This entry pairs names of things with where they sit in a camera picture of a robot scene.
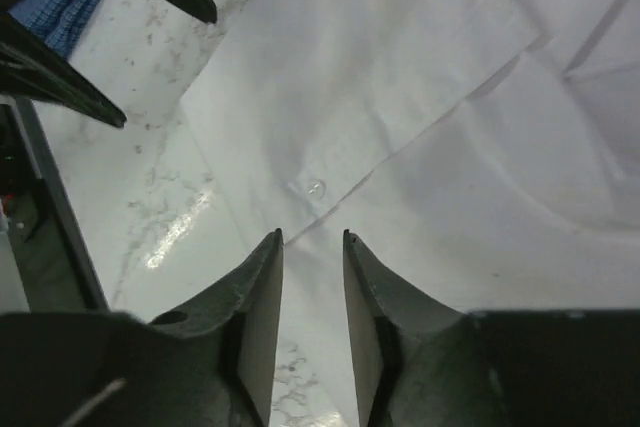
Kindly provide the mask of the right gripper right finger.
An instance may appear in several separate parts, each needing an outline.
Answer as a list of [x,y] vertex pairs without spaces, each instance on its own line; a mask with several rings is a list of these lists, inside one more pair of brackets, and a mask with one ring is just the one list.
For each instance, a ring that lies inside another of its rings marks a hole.
[[343,235],[343,278],[363,426],[635,426],[639,313],[463,313]]

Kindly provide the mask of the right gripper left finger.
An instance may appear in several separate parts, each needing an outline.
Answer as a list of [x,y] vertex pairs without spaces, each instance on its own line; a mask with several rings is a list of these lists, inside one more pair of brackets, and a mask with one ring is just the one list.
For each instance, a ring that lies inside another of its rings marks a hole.
[[1,318],[5,426],[264,426],[283,235],[194,297],[142,322],[122,312]]

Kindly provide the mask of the white long sleeve shirt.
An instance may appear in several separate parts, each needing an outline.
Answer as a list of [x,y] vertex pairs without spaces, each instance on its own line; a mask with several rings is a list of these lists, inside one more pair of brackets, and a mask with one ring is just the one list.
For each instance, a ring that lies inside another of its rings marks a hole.
[[345,230],[459,310],[639,302],[639,0],[251,0],[182,103],[349,425]]

